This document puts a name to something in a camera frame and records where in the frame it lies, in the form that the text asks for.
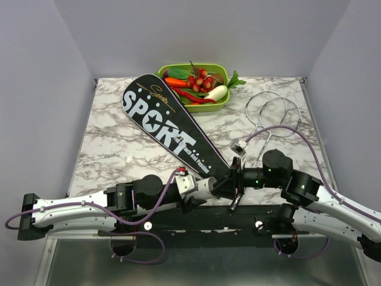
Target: cable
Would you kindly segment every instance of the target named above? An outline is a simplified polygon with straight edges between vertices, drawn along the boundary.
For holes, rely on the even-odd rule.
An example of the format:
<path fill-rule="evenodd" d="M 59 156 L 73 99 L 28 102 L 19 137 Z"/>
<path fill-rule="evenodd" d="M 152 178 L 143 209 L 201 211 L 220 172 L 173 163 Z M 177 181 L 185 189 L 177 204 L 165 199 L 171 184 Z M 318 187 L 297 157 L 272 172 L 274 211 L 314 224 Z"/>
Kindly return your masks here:
<path fill-rule="evenodd" d="M 156 263 L 160 262 L 163 259 L 164 255 L 165 255 L 165 246 L 164 246 L 163 241 L 160 239 L 160 237 L 158 237 L 157 235 L 152 234 L 150 232 L 135 231 L 135 232 L 128 232 L 126 234 L 115 234 L 113 232 L 107 232 L 107 233 L 113 234 L 113 235 L 123 235 L 123 236 L 125 236 L 125 235 L 149 235 L 150 237 L 155 238 L 160 243 L 160 245 L 161 245 L 161 254 L 160 254 L 159 257 L 157 257 L 154 260 L 141 261 L 141 260 L 135 260 L 135 259 L 127 258 L 126 256 L 118 256 L 118 255 L 116 255 L 114 250 L 113 250 L 113 248 L 111 247 L 111 240 L 110 240 L 110 251 L 113 254 L 113 256 L 111 256 L 112 258 L 113 257 L 118 257 L 120 259 L 120 261 L 125 260 L 125 261 L 129 261 L 129 262 L 133 262 L 133 263 L 138 263 L 138 264 L 151 265 L 151 264 L 156 264 Z"/>
<path fill-rule="evenodd" d="M 276 252 L 278 252 L 278 255 L 281 255 L 281 256 L 284 256 L 284 257 L 287 257 L 287 258 L 293 258 L 293 259 L 312 259 L 312 258 L 315 258 L 315 257 L 321 255 L 322 253 L 324 253 L 328 249 L 330 243 L 331 243 L 331 239 L 327 237 L 326 245 L 324 245 L 324 247 L 320 251 L 318 251 L 315 254 L 312 254 L 310 256 L 291 256 L 289 254 L 285 254 L 285 253 L 282 252 L 282 247 L 281 247 L 280 242 L 278 240 L 274 240 L 274 249 L 276 250 Z"/>
<path fill-rule="evenodd" d="M 54 206 L 47 206 L 47 207 L 44 207 L 45 210 L 50 210 L 50 209 L 57 209 L 59 207 L 70 207 L 70 206 L 93 206 L 93 207 L 96 207 L 97 209 L 100 209 L 100 210 L 103 210 L 105 213 L 107 213 L 109 216 L 112 216 L 113 218 L 115 218 L 117 221 L 119 221 L 120 223 L 123 223 L 125 225 L 130 225 L 130 226 L 133 226 L 133 225 L 140 225 L 141 223 L 144 223 L 146 222 L 157 210 L 157 208 L 160 206 L 162 200 L 164 199 L 164 196 L 165 194 L 167 193 L 168 191 L 168 188 L 169 188 L 169 185 L 171 184 L 172 180 L 173 180 L 173 177 L 174 175 L 179 171 L 179 169 L 176 169 L 172 172 L 172 174 L 169 176 L 168 178 L 168 181 L 159 197 L 159 199 L 157 200 L 155 206 L 152 208 L 152 210 L 148 213 L 148 215 L 146 215 L 145 217 L 143 217 L 141 220 L 138 220 L 136 222 L 129 222 L 128 220 L 124 220 L 122 219 L 121 217 L 118 217 L 116 214 L 112 213 L 111 211 L 109 211 L 108 209 L 106 209 L 105 207 L 102 207 L 100 206 L 99 204 L 95 204 L 95 203 L 90 203 L 90 202 L 74 202 L 74 203 L 63 203 L 63 204 L 56 204 Z M 22 216 L 22 215 L 27 215 L 27 214 L 30 214 L 30 213 L 36 213 L 36 212 L 40 212 L 41 209 L 34 209 L 34 210 L 26 210 L 24 212 L 21 212 L 21 213 L 17 213 L 15 214 L 14 216 L 11 216 L 9 219 L 7 219 L 7 221 L 5 222 L 5 227 L 7 229 L 14 229 L 14 230 L 18 230 L 18 228 L 14 227 L 14 226 L 10 226 L 9 223 L 14 220 L 15 218 L 19 217 L 19 216 Z"/>
<path fill-rule="evenodd" d="M 301 133 L 300 131 L 297 131 L 296 129 L 292 128 L 292 127 L 289 127 L 289 126 L 286 126 L 286 125 L 275 125 L 275 126 L 270 126 L 270 127 L 266 127 L 264 129 L 261 129 L 259 131 L 257 131 L 256 133 L 253 133 L 252 135 L 250 135 L 245 141 L 246 143 L 248 143 L 252 138 L 256 137 L 257 135 L 263 133 L 263 132 L 266 132 L 270 129 L 274 129 L 274 128 L 285 128 L 285 129 L 289 129 L 291 131 L 294 131 L 296 134 L 298 134 L 308 145 L 308 147 L 310 148 L 311 152 L 312 152 L 312 155 L 314 156 L 314 159 L 315 159 L 315 162 L 316 162 L 316 166 L 317 166 L 317 169 L 319 171 L 319 174 L 321 176 L 321 180 L 323 181 L 323 184 L 324 186 L 327 188 L 328 192 L 331 194 L 332 197 L 334 197 L 335 199 L 337 199 L 338 201 L 341 202 L 341 204 L 343 204 L 344 206 L 347 206 L 349 207 L 351 210 L 354 210 L 355 212 L 369 218 L 369 219 L 373 219 L 375 220 L 376 222 L 379 222 L 381 223 L 381 219 L 379 219 L 378 217 L 375 217 L 375 216 L 372 216 L 371 214 L 368 214 L 366 212 L 364 212 L 363 210 L 360 210 L 358 207 L 355 207 L 349 203 L 347 203 L 345 200 L 342 200 L 336 192 L 334 192 L 334 190 L 331 189 L 331 187 L 329 186 L 328 184 L 328 181 L 326 179 L 326 177 L 324 176 L 323 174 L 323 169 L 321 168 L 320 166 L 320 163 L 319 163 L 319 159 L 317 158 L 317 154 L 314 150 L 314 147 L 312 146 L 312 144 L 308 141 L 308 139 L 304 136 L 303 133 Z"/>

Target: marble tabletop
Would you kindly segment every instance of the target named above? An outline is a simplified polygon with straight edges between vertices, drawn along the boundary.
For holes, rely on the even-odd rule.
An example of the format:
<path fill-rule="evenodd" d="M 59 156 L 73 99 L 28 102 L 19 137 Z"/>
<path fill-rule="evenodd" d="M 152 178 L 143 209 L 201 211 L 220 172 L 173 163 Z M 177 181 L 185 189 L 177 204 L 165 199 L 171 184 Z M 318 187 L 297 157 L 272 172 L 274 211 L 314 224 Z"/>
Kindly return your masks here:
<path fill-rule="evenodd" d="M 234 139 L 246 138 L 255 127 L 245 117 L 245 104 L 255 94 L 272 91 L 292 100 L 300 110 L 299 130 L 310 140 L 317 151 L 326 178 L 327 169 L 318 143 L 317 133 L 308 112 L 301 86 L 296 78 L 245 77 L 247 83 L 231 90 L 230 101 L 220 111 L 192 113 L 210 140 L 228 163 L 235 153 L 230 150 Z M 132 78 L 100 79 L 95 92 L 89 121 L 80 149 L 69 193 L 70 197 L 105 190 L 120 182 L 130 182 L 148 174 L 158 175 L 166 182 L 170 173 L 183 165 L 175 156 L 157 144 L 136 126 L 122 109 L 121 96 Z M 249 115 L 259 122 L 261 107 L 277 96 L 265 92 L 255 97 L 249 105 Z M 263 109 L 263 125 L 283 123 L 296 126 L 298 109 L 292 102 L 273 100 Z M 253 138 L 249 145 L 246 166 L 251 167 L 264 145 L 267 132 Z M 292 158 L 294 169 L 320 178 L 313 156 L 305 142 L 296 134 L 286 138 L 272 136 L 265 148 L 278 149 Z M 257 166 L 262 166 L 259 159 Z M 241 204 L 284 203 L 279 189 L 246 189 Z M 229 200 L 215 198 L 208 204 L 230 204 Z"/>

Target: purple cable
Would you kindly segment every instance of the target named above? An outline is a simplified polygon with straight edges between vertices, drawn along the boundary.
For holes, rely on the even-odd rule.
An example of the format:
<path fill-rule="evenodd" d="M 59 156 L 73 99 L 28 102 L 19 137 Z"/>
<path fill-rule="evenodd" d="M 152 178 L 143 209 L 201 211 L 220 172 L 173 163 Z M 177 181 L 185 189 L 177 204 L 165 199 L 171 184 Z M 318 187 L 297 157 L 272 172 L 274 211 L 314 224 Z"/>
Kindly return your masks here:
<path fill-rule="evenodd" d="M 113 232 L 107 232 L 109 234 L 112 234 L 112 235 L 149 235 L 150 237 L 153 237 L 153 238 L 156 238 L 156 240 L 160 243 L 161 245 L 161 254 L 159 257 L 157 257 L 156 259 L 154 260 L 149 260 L 149 261 L 141 261 L 141 260 L 135 260 L 135 259 L 131 259 L 131 258 L 127 258 L 125 256 L 118 256 L 115 254 L 113 248 L 111 247 L 111 242 L 110 242 L 110 250 L 113 254 L 113 256 L 116 256 L 118 257 L 119 259 L 122 259 L 122 260 L 125 260 L 125 261 L 129 261 L 129 262 L 133 262 L 133 263 L 138 263 L 138 264 L 144 264 L 144 265 L 151 265 L 151 264 L 156 264 L 158 262 L 160 262 L 164 255 L 165 255 L 165 246 L 164 246 L 164 243 L 163 241 L 160 239 L 160 237 L 158 237 L 157 235 L 155 234 L 152 234 L 150 232 L 144 232 L 144 231 L 136 231 L 136 232 L 128 232 L 126 234 L 115 234 Z"/>
<path fill-rule="evenodd" d="M 330 245 L 330 243 L 331 243 L 331 239 L 327 238 L 326 245 L 324 245 L 324 247 L 320 251 L 318 251 L 315 254 L 312 254 L 310 256 L 291 256 L 291 255 L 289 256 L 288 254 L 282 253 L 282 248 L 281 248 L 280 243 L 279 243 L 278 240 L 274 240 L 274 249 L 276 250 L 276 252 L 278 252 L 279 255 L 287 257 L 287 258 L 293 258 L 293 259 L 312 259 L 312 258 L 315 258 L 315 257 L 321 255 L 323 252 L 325 252 L 328 249 L 328 246 Z"/>
<path fill-rule="evenodd" d="M 146 222 L 156 212 L 157 208 L 160 206 L 162 200 L 164 199 L 165 194 L 168 191 L 169 184 L 172 182 L 174 174 L 176 174 L 177 172 L 178 172 L 178 170 L 176 169 L 169 176 L 169 179 L 168 179 L 168 181 L 167 181 L 167 183 L 166 183 L 166 185 L 165 185 L 165 187 L 164 187 L 164 189 L 163 189 L 159 199 L 157 200 L 157 202 L 156 202 L 155 206 L 152 208 L 152 210 L 148 213 L 148 215 L 146 215 L 141 220 L 138 220 L 136 222 L 129 222 L 128 220 L 124 220 L 124 219 L 118 217 L 116 214 L 114 214 L 111 211 L 109 211 L 108 209 L 106 209 L 105 207 L 100 206 L 99 204 L 85 202 L 85 205 L 86 206 L 93 206 L 93 207 L 96 207 L 97 209 L 103 210 L 109 216 L 112 216 L 114 219 L 116 219 L 117 221 L 119 221 L 120 223 L 123 223 L 125 225 L 130 225 L 130 226 L 140 225 L 141 223 Z M 44 207 L 44 209 L 45 210 L 50 210 L 50 209 L 56 209 L 56 208 L 59 208 L 59 207 L 70 207 L 70 206 L 81 206 L 81 205 L 82 205 L 82 202 L 63 203 L 63 204 L 56 204 L 54 206 L 47 206 L 47 207 Z M 24 212 L 17 213 L 14 216 L 11 216 L 9 219 L 7 219 L 7 221 L 5 222 L 5 227 L 8 228 L 8 229 L 18 230 L 18 228 L 15 228 L 14 226 L 9 226 L 9 223 L 12 220 L 14 220 L 15 218 L 19 217 L 19 216 L 27 215 L 29 213 L 36 213 L 36 212 L 40 212 L 40 209 L 26 210 Z"/>
<path fill-rule="evenodd" d="M 381 223 L 381 219 L 379 219 L 377 217 L 374 217 L 374 216 L 364 212 L 363 210 L 360 210 L 358 207 L 352 206 L 351 204 L 347 203 L 345 200 L 342 201 L 341 198 L 338 195 L 336 195 L 334 190 L 332 190 L 331 187 L 329 186 L 328 181 L 327 181 L 326 177 L 323 174 L 323 170 L 321 169 L 321 166 L 320 166 L 320 163 L 319 163 L 319 159 L 317 158 L 317 155 L 316 155 L 316 152 L 314 150 L 314 147 L 311 145 L 311 143 L 308 141 L 308 139 L 304 136 L 304 134 L 301 133 L 300 131 L 297 131 L 296 129 L 294 129 L 292 127 L 289 127 L 289 126 L 286 126 L 286 125 L 274 125 L 274 126 L 266 127 L 266 128 L 261 129 L 259 131 L 256 131 L 255 133 L 250 135 L 245 141 L 246 141 L 246 143 L 248 143 L 253 137 L 256 137 L 257 135 L 259 135 L 259 134 L 261 134 L 263 132 L 266 132 L 266 131 L 268 131 L 270 129 L 275 129 L 275 128 L 289 129 L 289 130 L 295 132 L 296 134 L 298 134 L 307 143 L 308 147 L 310 148 L 310 150 L 312 152 L 312 155 L 314 156 L 314 159 L 315 159 L 315 162 L 316 162 L 319 174 L 321 176 L 321 180 L 323 181 L 324 186 L 327 188 L 327 190 L 329 191 L 329 193 L 331 194 L 332 197 L 334 197 L 335 199 L 340 201 L 344 206 L 349 207 L 351 210 L 354 210 L 355 212 L 357 212 L 357 213 L 359 213 L 359 214 L 361 214 L 361 215 L 363 215 L 363 216 L 365 216 L 365 217 L 367 217 L 369 219 L 373 219 L 376 222 Z"/>

